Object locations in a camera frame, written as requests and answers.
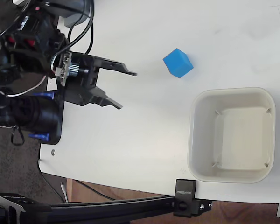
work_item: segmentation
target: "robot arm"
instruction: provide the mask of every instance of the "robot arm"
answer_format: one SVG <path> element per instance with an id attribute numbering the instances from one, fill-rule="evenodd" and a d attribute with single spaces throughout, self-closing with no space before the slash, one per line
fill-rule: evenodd
<path id="1" fill-rule="evenodd" d="M 100 69 L 132 76 L 136 73 L 128 71 L 123 63 L 71 52 L 68 39 L 56 28 L 55 17 L 59 15 L 54 16 L 48 10 L 50 3 L 31 2 L 21 19 L 0 38 L 0 127 L 27 130 L 31 132 L 30 137 L 40 139 L 42 143 L 57 144 L 65 101 L 80 106 L 92 103 L 122 107 L 96 86 Z M 72 6 L 73 2 L 77 0 L 65 1 L 63 10 L 70 8 L 68 4 Z M 58 89 L 23 96 L 5 88 L 20 79 L 24 72 L 56 78 Z"/>

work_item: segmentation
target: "brown floor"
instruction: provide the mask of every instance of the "brown floor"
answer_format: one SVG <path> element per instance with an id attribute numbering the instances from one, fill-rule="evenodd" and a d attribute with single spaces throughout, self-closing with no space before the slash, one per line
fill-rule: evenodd
<path id="1" fill-rule="evenodd" d="M 139 191 L 90 184 L 95 190 L 116 199 L 156 196 Z M 103 202 L 107 199 L 93 193 L 79 183 L 68 180 L 67 189 L 72 202 Z M 214 202 L 212 211 L 199 217 L 174 217 L 172 214 L 133 221 L 133 224 L 280 224 L 276 217 L 277 204 Z"/>

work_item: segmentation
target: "blue cube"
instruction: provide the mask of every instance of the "blue cube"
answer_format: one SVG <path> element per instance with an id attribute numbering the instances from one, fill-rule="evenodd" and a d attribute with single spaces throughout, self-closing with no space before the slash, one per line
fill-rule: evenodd
<path id="1" fill-rule="evenodd" d="M 163 61 L 169 72 L 178 78 L 183 77 L 194 68 L 187 55 L 178 48 L 167 55 Z"/>

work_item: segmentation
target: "white plastic bin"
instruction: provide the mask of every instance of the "white plastic bin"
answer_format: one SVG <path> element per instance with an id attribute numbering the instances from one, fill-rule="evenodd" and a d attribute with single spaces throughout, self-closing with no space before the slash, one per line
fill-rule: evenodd
<path id="1" fill-rule="evenodd" d="M 256 183 L 272 169 L 275 103 L 264 89 L 210 90 L 194 101 L 189 169 L 201 181 Z"/>

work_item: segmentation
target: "white table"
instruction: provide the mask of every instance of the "white table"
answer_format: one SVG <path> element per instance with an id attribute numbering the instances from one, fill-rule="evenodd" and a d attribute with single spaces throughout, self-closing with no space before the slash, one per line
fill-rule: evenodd
<path id="1" fill-rule="evenodd" d="M 89 37 L 72 50 L 84 52 Z M 276 103 L 271 173 L 256 184 L 198 182 L 196 197 L 280 203 L 280 0 L 96 0 L 94 37 L 91 54 L 124 62 L 138 76 L 100 71 L 98 87 L 122 110 L 66 103 L 60 142 L 41 147 L 42 172 L 174 195 L 177 178 L 195 179 L 187 165 L 194 98 L 258 86 Z M 194 65 L 181 79 L 162 60 L 175 48 Z"/>

